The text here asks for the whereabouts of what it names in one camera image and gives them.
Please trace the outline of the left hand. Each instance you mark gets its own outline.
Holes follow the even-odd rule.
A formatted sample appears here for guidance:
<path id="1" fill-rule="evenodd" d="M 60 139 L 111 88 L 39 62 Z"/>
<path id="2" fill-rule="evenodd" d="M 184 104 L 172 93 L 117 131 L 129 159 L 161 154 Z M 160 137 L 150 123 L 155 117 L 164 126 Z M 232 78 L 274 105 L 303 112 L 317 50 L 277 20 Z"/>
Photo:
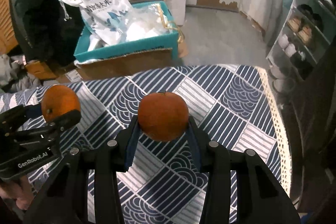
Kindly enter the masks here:
<path id="1" fill-rule="evenodd" d="M 18 182 L 1 182 L 1 198 L 15 200 L 17 207 L 27 210 L 34 199 L 28 177 L 21 177 Z"/>

